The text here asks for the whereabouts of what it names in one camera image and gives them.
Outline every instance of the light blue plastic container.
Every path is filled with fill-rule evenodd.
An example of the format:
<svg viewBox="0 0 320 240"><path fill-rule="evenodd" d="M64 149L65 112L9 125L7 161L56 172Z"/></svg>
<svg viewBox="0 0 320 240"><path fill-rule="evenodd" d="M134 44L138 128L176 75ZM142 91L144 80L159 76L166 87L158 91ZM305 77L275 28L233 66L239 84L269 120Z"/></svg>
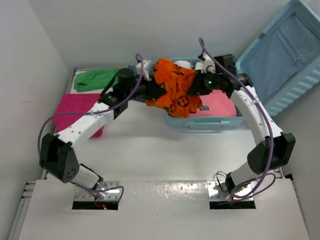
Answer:
<svg viewBox="0 0 320 240"><path fill-rule="evenodd" d="M185 60L194 68L197 58ZM270 116L288 107L320 81L320 17L304 2L290 1L236 62L247 73ZM172 127L237 127L244 117L166 117Z"/></svg>

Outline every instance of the robotic arm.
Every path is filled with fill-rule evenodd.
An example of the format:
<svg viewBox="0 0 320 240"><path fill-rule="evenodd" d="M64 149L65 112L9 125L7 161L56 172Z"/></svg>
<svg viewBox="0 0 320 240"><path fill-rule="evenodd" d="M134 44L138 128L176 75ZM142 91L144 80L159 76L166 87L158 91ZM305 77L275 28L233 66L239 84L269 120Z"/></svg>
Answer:
<svg viewBox="0 0 320 240"><path fill-rule="evenodd" d="M254 101L243 86L225 74L212 58L202 54L199 59L200 63L197 63L195 69L195 79L187 94L208 95L214 89L222 90L245 117L256 144L256 147L247 155L247 161L226 176L226 189L229 193L232 193L241 183L257 178L267 166L271 136L261 110L266 115L273 133L274 147L270 170L288 163L296 140L291 133L285 134L273 122L261 104L259 104L260 109L258 108L256 103L259 103L259 99L255 88L245 73L237 75L237 78L255 97ZM215 60L231 73L236 74L235 58L231 54L215 57ZM143 78L131 100L139 97L155 100L166 93L165 89L156 84L154 77L148 74L151 67L151 61L145 60L143 64L140 62L136 65L138 72L143 70ZM55 135L48 133L42 138L40 166L63 183L71 182L94 190L99 182L103 181L103 178L93 170L78 163L76 152L98 129L116 119L128 107L128 103L125 103L114 110L103 112L121 103L137 84L136 77L130 69L119 70L117 76L118 83L107 94L104 94L106 91L102 91L100 99L88 112L90 115L81 117L74 124Z"/></svg>

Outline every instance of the suitcase lid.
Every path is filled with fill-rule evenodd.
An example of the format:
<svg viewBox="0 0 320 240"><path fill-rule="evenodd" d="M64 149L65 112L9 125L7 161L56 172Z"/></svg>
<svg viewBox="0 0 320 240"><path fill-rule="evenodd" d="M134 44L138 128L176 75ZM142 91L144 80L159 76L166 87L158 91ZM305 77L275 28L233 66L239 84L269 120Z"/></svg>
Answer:
<svg viewBox="0 0 320 240"><path fill-rule="evenodd" d="M236 62L271 116L320 80L320 18L292 0Z"/></svg>

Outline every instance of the green cloth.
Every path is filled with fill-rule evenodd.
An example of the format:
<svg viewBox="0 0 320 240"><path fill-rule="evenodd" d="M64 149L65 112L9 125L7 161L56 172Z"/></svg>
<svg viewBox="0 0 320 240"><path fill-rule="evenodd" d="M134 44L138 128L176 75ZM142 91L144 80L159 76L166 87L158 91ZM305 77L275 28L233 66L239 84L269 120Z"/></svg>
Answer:
<svg viewBox="0 0 320 240"><path fill-rule="evenodd" d="M73 88L77 92L104 89L120 68L98 69L79 73L74 80Z"/></svg>

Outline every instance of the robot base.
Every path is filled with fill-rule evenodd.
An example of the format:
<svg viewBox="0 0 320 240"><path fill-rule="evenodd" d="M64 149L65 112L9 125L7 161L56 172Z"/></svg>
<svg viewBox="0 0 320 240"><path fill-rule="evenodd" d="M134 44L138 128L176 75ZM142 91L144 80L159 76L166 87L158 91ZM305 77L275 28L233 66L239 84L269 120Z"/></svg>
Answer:
<svg viewBox="0 0 320 240"><path fill-rule="evenodd" d="M230 194L226 191L223 191L226 189L225 182L220 181L220 185L221 187L219 186L218 181L207 182L210 209L256 209L254 197L250 197L236 203L228 203L227 201L230 200ZM248 184L236 194L239 196L244 196L251 190L252 186L251 184Z"/></svg>
<svg viewBox="0 0 320 240"><path fill-rule="evenodd" d="M99 182L97 190L104 190L120 185L119 181ZM95 196L86 190L76 187L72 209L73 210L118 210L118 200L121 195L121 189L109 190L98 193Z"/></svg>

